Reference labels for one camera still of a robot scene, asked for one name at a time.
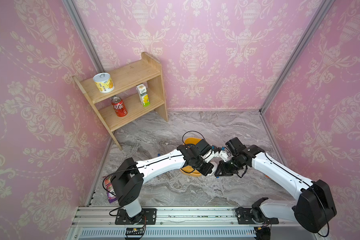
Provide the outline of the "yellow plastic basin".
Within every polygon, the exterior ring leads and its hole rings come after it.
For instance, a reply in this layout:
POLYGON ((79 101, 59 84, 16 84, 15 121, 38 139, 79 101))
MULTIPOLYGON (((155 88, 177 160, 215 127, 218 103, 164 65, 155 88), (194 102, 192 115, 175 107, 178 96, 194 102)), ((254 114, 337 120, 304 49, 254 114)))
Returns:
MULTIPOLYGON (((185 144, 187 144, 187 145, 189 145, 189 144, 196 145, 200 140, 201 140, 200 138, 190 137, 190 138, 185 139, 185 144)), ((202 174, 200 172, 193 169, 191 166, 185 166, 185 167, 181 168, 180 171, 183 174, 185 174, 187 176, 191 176, 191 177, 201 177, 202 176, 202 174)))

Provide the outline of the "white wiping cloth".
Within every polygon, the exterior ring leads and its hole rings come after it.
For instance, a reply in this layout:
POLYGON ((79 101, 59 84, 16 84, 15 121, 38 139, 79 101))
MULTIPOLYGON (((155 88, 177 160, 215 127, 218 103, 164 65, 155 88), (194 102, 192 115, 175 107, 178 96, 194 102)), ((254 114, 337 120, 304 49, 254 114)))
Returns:
POLYGON ((213 165, 213 168, 212 168, 212 172, 211 172, 211 175, 214 175, 217 168, 218 168, 218 163, 216 162, 211 162, 211 164, 213 165))

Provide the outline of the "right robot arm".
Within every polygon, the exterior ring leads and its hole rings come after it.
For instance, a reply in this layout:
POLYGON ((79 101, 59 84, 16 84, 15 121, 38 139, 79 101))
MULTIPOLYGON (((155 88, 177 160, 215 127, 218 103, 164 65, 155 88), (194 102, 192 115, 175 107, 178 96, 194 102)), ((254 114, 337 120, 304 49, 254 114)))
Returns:
POLYGON ((337 215, 330 186, 322 181, 306 178, 270 157, 256 145, 229 147, 232 157, 221 161, 216 177, 238 175, 240 170, 254 168, 265 174, 293 198, 293 201, 275 201, 264 198, 253 204, 253 208, 266 218, 278 218, 299 223, 311 233, 319 233, 337 215))

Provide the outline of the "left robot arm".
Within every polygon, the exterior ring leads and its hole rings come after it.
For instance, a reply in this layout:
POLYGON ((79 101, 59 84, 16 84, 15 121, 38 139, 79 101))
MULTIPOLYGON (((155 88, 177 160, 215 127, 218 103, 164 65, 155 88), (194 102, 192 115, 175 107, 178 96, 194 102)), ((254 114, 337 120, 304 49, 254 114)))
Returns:
POLYGON ((213 173, 211 159, 216 148, 204 139, 197 144, 182 144, 173 151, 145 161, 128 158, 110 175, 110 182, 119 208, 126 213, 129 222, 135 224, 146 215, 139 201, 145 182, 172 170, 190 166, 203 176, 213 173))

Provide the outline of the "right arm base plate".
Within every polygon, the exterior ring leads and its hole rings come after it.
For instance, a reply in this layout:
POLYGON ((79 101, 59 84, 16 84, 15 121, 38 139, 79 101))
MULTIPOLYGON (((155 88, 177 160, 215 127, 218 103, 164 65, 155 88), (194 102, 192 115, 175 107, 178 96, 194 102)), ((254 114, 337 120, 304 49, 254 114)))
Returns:
POLYGON ((270 226, 279 224, 277 218, 267 218, 258 209, 238 207, 235 209, 235 216, 239 225, 262 225, 270 226))

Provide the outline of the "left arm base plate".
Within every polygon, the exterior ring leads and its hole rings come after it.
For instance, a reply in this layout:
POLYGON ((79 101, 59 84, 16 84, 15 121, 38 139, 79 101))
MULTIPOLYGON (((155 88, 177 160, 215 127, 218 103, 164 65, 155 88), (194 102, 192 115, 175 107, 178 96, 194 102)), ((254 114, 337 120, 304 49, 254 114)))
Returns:
POLYGON ((143 208, 140 213, 134 217, 129 217, 125 209, 118 209, 115 225, 155 225, 157 209, 143 208))

